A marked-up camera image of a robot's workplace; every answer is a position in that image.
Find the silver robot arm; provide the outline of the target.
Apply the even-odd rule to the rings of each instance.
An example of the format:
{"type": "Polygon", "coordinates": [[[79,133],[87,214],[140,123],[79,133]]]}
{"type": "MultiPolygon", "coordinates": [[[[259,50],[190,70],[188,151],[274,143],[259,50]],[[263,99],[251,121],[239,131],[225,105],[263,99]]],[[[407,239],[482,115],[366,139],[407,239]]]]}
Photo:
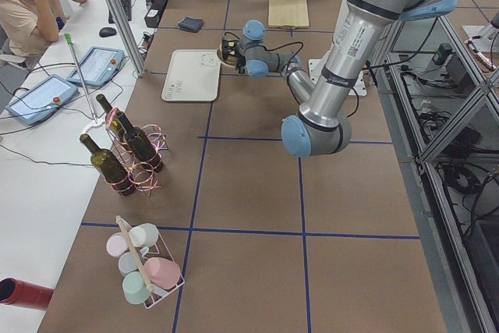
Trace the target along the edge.
{"type": "Polygon", "coordinates": [[[221,42],[221,58],[235,57],[249,76],[279,73],[299,102],[296,114],[281,125],[282,143],[291,155],[307,158],[342,151],[351,126],[342,105],[385,27],[396,21],[431,19],[450,13],[458,0],[346,0],[348,13],[334,36],[326,62],[312,80],[294,54],[281,54],[264,43],[265,27],[250,20],[241,37],[221,42]]]}

